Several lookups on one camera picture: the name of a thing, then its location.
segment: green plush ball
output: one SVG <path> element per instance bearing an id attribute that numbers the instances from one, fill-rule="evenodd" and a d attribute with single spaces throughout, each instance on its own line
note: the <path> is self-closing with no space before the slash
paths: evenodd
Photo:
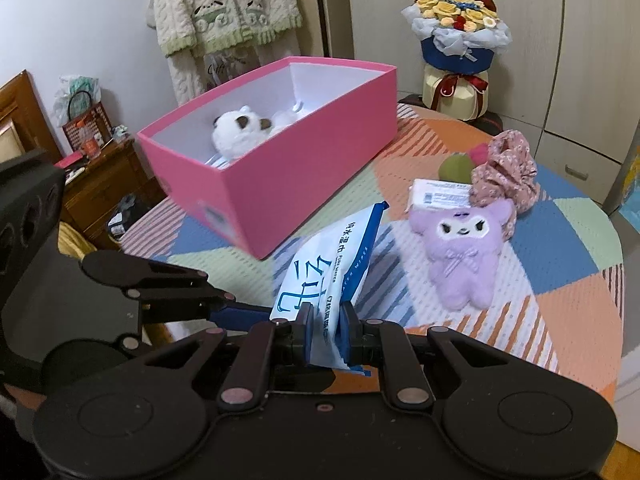
<path id="1" fill-rule="evenodd" d="M 466 153 L 454 153 L 440 165 L 438 176 L 447 182 L 471 184 L 471 171 L 474 163 Z"/>

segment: wooden headboard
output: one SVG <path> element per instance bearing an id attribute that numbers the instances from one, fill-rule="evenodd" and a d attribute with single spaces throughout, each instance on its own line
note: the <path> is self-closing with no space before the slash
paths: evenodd
<path id="1" fill-rule="evenodd" d="M 26 152 L 47 150 L 52 162 L 62 158 L 58 145 L 42 115 L 26 70 L 0 88 L 0 124 L 11 119 Z"/>

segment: hanging clothes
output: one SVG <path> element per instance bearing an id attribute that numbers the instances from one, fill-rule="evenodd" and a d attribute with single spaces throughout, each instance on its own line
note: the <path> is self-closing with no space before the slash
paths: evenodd
<path id="1" fill-rule="evenodd" d="M 296 0 L 154 0 L 154 14 L 179 104 L 206 90 L 205 54 L 268 44 L 302 25 Z"/>
<path id="2" fill-rule="evenodd" d="M 283 57 L 299 56 L 300 44 L 295 30 L 287 30 L 280 34 L 275 41 L 266 45 L 256 45 L 255 53 L 260 65 L 265 66 Z"/>

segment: red ribbon bow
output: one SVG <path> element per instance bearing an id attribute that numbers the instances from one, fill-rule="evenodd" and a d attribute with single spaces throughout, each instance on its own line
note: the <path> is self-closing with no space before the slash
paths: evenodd
<path id="1" fill-rule="evenodd" d="M 464 75 L 464 74 L 447 74 L 444 76 L 438 85 L 436 86 L 435 91 L 433 92 L 433 101 L 431 101 L 431 110 L 438 109 L 438 102 L 440 101 L 440 96 L 443 97 L 451 97 L 456 92 L 456 87 L 458 86 L 458 79 L 464 78 L 467 82 L 476 90 L 476 116 L 475 119 L 478 118 L 480 112 L 482 111 L 482 96 L 484 91 L 489 86 L 488 81 L 484 79 L 480 79 L 477 75 Z"/>

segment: panda plush toy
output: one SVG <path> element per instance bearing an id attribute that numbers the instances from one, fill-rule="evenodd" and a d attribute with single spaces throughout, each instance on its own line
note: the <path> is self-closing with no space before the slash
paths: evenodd
<path id="1" fill-rule="evenodd" d="M 262 144 L 271 135 L 271 120 L 261 119 L 248 106 L 220 115 L 211 139 L 216 149 L 232 161 Z"/>

